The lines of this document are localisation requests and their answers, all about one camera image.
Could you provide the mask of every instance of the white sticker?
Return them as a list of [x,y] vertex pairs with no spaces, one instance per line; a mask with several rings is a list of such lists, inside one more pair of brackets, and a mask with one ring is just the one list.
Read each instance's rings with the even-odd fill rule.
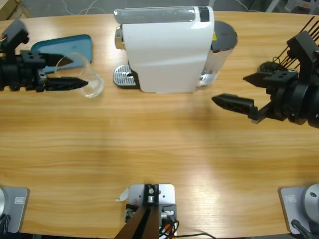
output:
[[296,200],[296,197],[295,195],[288,195],[286,196],[286,202],[287,203],[295,203],[297,200]]
[[24,200],[25,200],[24,197],[15,197],[14,203],[15,204],[24,204]]

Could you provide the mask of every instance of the metal plate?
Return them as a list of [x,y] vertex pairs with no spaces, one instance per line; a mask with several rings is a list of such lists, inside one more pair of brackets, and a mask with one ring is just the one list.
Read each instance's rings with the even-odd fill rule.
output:
[[[129,204],[141,206],[144,184],[134,184],[129,188]],[[159,184],[159,204],[176,204],[175,187],[172,184]]]
[[136,86],[134,77],[128,65],[118,66],[113,73],[113,81],[119,87]]
[[24,211],[29,195],[29,190],[26,188],[2,188],[5,193],[5,207],[3,213],[10,215],[8,231],[17,233],[22,225]]
[[4,206],[5,206],[5,194],[4,194],[4,190],[0,188],[0,215],[3,214]]
[[308,220],[302,211],[302,194],[305,188],[306,187],[292,187],[282,188],[280,190],[287,228],[293,234],[299,234],[299,231],[291,225],[293,219],[297,219],[304,228],[310,231]]

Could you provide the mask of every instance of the metal mounting plate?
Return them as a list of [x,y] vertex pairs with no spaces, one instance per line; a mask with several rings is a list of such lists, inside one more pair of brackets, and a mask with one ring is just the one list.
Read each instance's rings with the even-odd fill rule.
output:
[[[141,206],[144,184],[134,184],[129,188],[129,204]],[[159,205],[176,204],[175,187],[172,184],[159,184]]]

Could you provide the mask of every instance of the cable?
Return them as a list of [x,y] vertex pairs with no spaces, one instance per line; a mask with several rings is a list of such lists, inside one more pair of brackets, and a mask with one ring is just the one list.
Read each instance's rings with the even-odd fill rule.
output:
[[248,5],[248,10],[251,8],[251,6],[254,4],[255,1],[256,1],[256,0],[252,0],[252,1],[249,3],[249,5]]
[[80,12],[78,13],[78,15],[81,15],[82,12],[84,12],[84,11],[86,11],[86,10],[91,10],[91,9],[99,10],[99,11],[101,11],[103,14],[105,14],[105,12],[103,11],[103,9],[98,8],[98,7],[91,7],[91,8],[83,9],[82,11],[80,11]]
[[[215,5],[215,3],[217,2],[218,0],[215,0],[214,2],[213,2],[213,4],[212,4],[212,8],[214,8],[214,5]],[[239,5],[241,5],[246,11],[253,11],[253,12],[259,12],[259,11],[255,11],[255,10],[249,10],[249,7],[246,7],[241,1],[239,1],[239,0],[231,0],[231,1],[235,1],[235,2],[237,2]]]
[[103,9],[98,8],[98,7],[92,7],[97,1],[98,1],[98,0],[93,1],[88,8],[81,10],[78,14],[73,14],[73,13],[71,13],[71,12],[69,11],[68,6],[67,6],[67,4],[65,3],[65,0],[62,0],[62,3],[63,3],[64,6],[65,6],[65,11],[66,11],[68,14],[70,14],[70,15],[80,15],[80,14],[81,14],[82,12],[84,12],[84,11],[86,11],[84,15],[87,15],[88,12],[89,12],[89,10],[91,10],[91,9],[99,10],[99,11],[101,11],[103,14],[105,14],[105,12],[103,11]]
[[232,0],[232,1],[237,2],[239,5],[241,5],[243,8],[245,8],[246,11],[249,11],[249,9],[242,2],[240,2],[239,0]]
[[166,236],[164,239],[169,238],[186,238],[186,237],[196,237],[196,236],[209,236],[213,239],[217,239],[213,235],[209,233],[196,233],[196,234],[188,234],[188,235],[175,235],[175,232],[177,231],[179,227],[179,220],[176,220],[173,222],[171,219],[168,220],[168,222],[161,227],[159,230],[160,234],[159,237]]
[[216,237],[214,237],[213,235],[209,234],[209,233],[196,233],[196,234],[188,234],[188,235],[169,235],[167,237],[165,237],[165,239],[168,238],[186,238],[186,237],[196,237],[196,236],[209,236],[213,239],[216,239]]
[[86,10],[85,15],[88,14],[90,8],[94,5],[94,3],[96,3],[98,0],[95,0],[94,2],[91,3],[91,5],[89,6],[89,8]]

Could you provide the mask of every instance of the glass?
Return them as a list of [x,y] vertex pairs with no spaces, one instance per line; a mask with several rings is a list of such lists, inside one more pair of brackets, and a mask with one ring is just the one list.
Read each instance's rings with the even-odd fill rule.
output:
[[[69,62],[65,58],[71,59],[73,62],[65,65],[65,62]],[[100,94],[104,87],[103,79],[92,68],[90,62],[77,52],[70,53],[61,58],[55,66],[54,74],[56,77],[77,77],[87,81],[88,84],[77,89],[77,91],[88,98]]]

